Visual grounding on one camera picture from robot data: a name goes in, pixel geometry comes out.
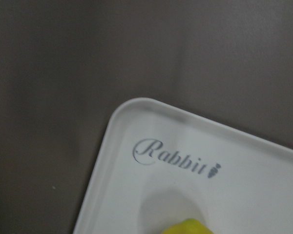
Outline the yellow lemon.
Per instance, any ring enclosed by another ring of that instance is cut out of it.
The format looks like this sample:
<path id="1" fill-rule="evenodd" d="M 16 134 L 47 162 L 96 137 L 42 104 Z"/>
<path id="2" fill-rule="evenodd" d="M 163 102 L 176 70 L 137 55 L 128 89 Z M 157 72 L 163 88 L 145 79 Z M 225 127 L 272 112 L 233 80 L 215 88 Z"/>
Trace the yellow lemon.
<path id="1" fill-rule="evenodd" d="M 162 234 L 213 234 L 213 232 L 204 226 L 200 221 L 194 218 L 186 219 L 182 222 L 173 224 L 165 228 Z"/>

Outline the white rabbit tray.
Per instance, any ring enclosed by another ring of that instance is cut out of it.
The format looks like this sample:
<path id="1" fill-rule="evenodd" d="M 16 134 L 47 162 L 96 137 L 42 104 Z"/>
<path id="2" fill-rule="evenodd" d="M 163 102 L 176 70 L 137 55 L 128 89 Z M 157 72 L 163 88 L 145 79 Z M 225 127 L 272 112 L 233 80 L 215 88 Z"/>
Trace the white rabbit tray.
<path id="1" fill-rule="evenodd" d="M 112 114 L 73 232 L 293 234 L 293 150 L 150 98 Z"/>

